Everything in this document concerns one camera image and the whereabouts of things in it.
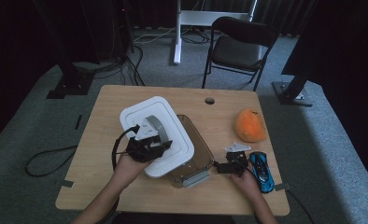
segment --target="person's left hand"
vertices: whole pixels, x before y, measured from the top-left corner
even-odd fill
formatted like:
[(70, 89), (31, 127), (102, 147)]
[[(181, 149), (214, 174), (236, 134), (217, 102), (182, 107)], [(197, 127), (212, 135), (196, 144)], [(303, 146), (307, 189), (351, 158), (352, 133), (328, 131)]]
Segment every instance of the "person's left hand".
[(152, 161), (134, 161), (129, 155), (120, 155), (112, 180), (126, 189)]

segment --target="chair seat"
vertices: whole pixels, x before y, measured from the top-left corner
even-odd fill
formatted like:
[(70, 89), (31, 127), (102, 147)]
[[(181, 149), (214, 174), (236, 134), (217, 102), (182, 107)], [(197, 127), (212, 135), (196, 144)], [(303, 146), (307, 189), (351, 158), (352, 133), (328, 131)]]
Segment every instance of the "chair seat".
[(260, 69), (262, 47), (244, 44), (228, 36), (221, 36), (214, 48), (212, 61), (219, 65), (245, 68), (248, 71)]

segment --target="dark curtain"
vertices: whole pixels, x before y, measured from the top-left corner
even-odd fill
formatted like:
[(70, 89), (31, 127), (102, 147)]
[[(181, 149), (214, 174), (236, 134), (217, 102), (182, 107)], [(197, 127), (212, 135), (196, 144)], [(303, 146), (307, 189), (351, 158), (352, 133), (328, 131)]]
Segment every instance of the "dark curtain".
[(42, 27), (31, 1), (0, 1), (0, 132), (54, 65)]
[(368, 0), (320, 0), (282, 74), (321, 85), (368, 171)]
[(259, 0), (253, 21), (270, 24), (282, 35), (301, 35), (318, 0)]
[(129, 1), (131, 20), (140, 28), (176, 26), (177, 1), (175, 0), (134, 0)]

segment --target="white plastic container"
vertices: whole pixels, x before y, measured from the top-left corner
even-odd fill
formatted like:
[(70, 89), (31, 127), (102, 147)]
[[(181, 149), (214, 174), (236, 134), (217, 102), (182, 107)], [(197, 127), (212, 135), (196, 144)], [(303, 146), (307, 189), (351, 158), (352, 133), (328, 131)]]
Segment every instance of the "white plastic container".
[[(127, 130), (136, 124), (141, 125), (143, 119), (151, 115), (161, 122), (168, 139), (173, 141), (163, 156), (145, 169), (147, 175), (158, 178), (189, 161), (194, 154), (194, 146), (172, 106), (161, 96), (154, 96), (122, 110), (120, 124), (123, 130)], [(131, 138), (135, 133), (129, 132), (126, 136)]]

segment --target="white desk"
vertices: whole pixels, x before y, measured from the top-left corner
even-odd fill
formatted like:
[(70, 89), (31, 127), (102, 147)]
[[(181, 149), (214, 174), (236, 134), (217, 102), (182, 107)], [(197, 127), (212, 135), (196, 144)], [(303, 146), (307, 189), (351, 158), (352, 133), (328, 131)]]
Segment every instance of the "white desk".
[(191, 11), (181, 10), (181, 0), (177, 0), (177, 37), (175, 48), (175, 64), (181, 61), (181, 25), (211, 26), (213, 21), (222, 16), (234, 17), (239, 20), (251, 21), (257, 0), (252, 1), (248, 13), (217, 12), (217, 11)]

